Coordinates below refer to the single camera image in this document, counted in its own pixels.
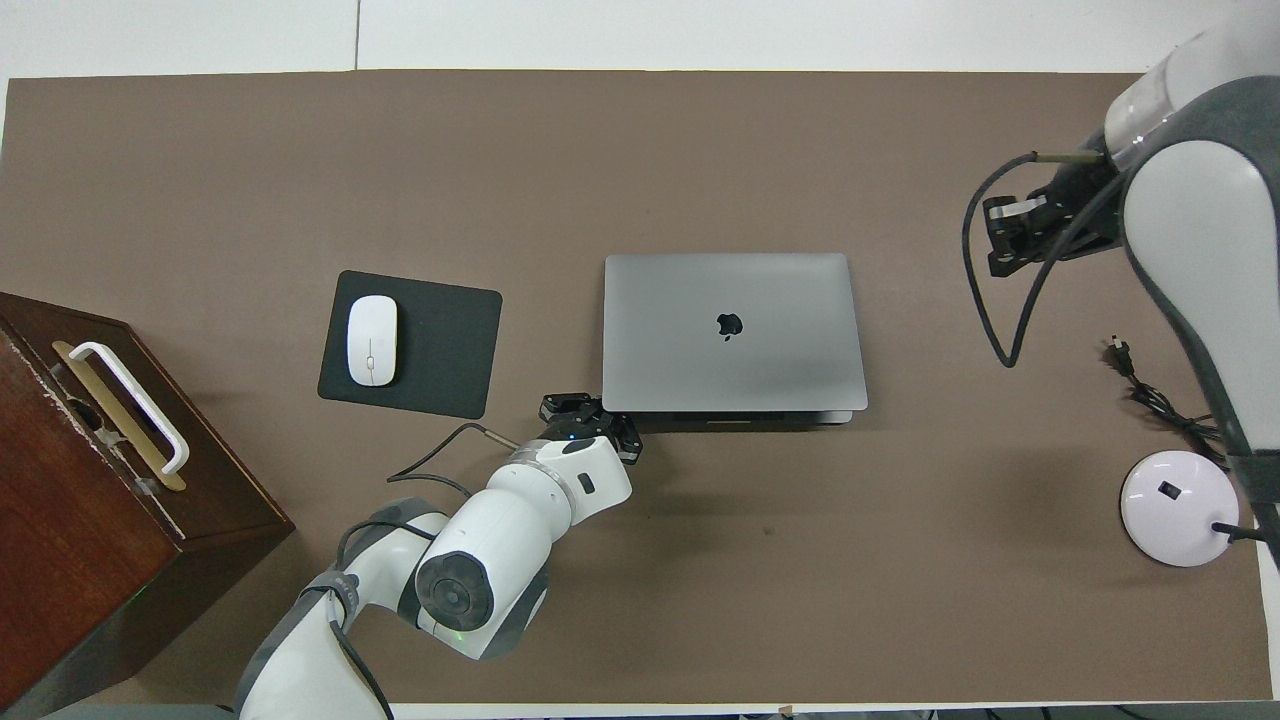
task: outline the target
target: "mouse pad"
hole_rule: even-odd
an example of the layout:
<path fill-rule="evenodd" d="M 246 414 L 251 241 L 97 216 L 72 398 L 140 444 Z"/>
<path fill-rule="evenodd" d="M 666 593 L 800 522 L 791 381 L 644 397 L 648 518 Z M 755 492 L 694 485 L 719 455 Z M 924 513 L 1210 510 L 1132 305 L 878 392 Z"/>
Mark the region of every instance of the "mouse pad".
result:
<path fill-rule="evenodd" d="M 398 307 L 396 375 L 381 387 L 355 382 L 347 368 L 347 318 L 366 295 L 385 295 Z M 479 419 L 489 398 L 500 314 L 502 295 L 492 290 L 346 270 L 333 297 L 317 392 L 328 400 Z"/>

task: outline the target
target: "brown wooden box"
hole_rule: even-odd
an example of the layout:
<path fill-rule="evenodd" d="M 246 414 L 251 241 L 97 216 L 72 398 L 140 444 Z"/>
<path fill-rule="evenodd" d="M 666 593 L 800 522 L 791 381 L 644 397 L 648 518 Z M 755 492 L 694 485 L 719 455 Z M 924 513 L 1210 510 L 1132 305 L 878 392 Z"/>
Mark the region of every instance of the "brown wooden box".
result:
<path fill-rule="evenodd" d="M 88 341 L 114 351 L 186 438 L 177 478 L 152 469 L 169 442 L 100 356 L 78 364 L 55 348 Z M 86 369 L 101 379 L 96 396 Z M 6 720 L 131 676 L 292 530 L 127 324 L 0 293 Z"/>

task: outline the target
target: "drawer handle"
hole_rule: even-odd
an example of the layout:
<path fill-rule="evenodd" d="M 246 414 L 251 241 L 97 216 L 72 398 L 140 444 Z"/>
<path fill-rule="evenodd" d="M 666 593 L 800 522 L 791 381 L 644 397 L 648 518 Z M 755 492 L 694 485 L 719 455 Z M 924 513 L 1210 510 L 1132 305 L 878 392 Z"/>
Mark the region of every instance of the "drawer handle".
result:
<path fill-rule="evenodd" d="M 101 342 L 82 342 L 76 346 L 68 355 L 72 360 L 84 360 L 91 354 L 96 352 L 102 363 L 106 364 L 115 379 L 120 380 L 124 389 L 129 391 L 133 400 L 142 407 L 142 411 L 151 418 L 151 423 L 160 429 L 160 434 L 164 436 L 169 445 L 173 446 L 173 457 L 165 462 L 164 468 L 160 469 L 161 473 L 173 474 L 177 473 L 179 468 L 187 464 L 187 459 L 191 457 L 191 448 L 187 446 L 187 441 L 183 439 L 182 434 L 178 433 L 178 428 L 173 427 L 169 418 L 164 416 L 164 413 L 156 407 L 155 401 L 147 395 L 147 391 L 142 389 L 138 380 L 133 378 L 133 373 L 120 363 L 120 359 L 115 356 L 115 352 L 110 347 L 102 345 Z"/>

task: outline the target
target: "brown desk mat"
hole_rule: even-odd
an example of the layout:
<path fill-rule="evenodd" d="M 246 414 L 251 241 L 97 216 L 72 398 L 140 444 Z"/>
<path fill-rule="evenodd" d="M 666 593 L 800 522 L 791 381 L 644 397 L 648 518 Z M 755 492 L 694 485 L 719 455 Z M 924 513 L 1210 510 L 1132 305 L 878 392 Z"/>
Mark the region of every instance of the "brown desk mat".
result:
<path fill-rule="evenodd" d="M 316 397 L 338 272 L 502 292 L 485 423 L 530 437 L 543 393 L 599 391 L 604 256 L 669 251 L 846 252 L 870 409 L 814 432 L 646 437 L 632 498 L 557 546 L 515 655 L 474 664 L 361 618 L 393 701 L 1270 697 L 1253 548 L 1175 570 L 1120 527 L 1130 465 L 1184 445 L 1124 400 L 1102 340 L 1124 334 L 1144 379 L 1203 407 L 1125 258 L 1059 265 L 1015 370 L 964 283 L 977 183 L 1074 147 L 1130 81 L 13 81 L 0 287 L 131 322 L 300 530 L 99 697 L 229 700 L 347 525 L 407 492 L 454 502 L 380 478 L 456 420 Z M 1029 281 L 986 283 L 1006 332 Z M 502 456 L 468 437 L 431 470 L 476 487 Z"/>

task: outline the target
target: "laptop lid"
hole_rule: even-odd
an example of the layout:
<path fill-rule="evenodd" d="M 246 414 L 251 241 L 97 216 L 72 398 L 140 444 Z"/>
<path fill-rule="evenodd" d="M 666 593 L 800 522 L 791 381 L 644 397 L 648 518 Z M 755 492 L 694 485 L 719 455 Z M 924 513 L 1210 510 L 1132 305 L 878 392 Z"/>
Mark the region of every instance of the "laptop lid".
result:
<path fill-rule="evenodd" d="M 867 407 L 842 254 L 611 255 L 605 409 L 824 414 Z"/>

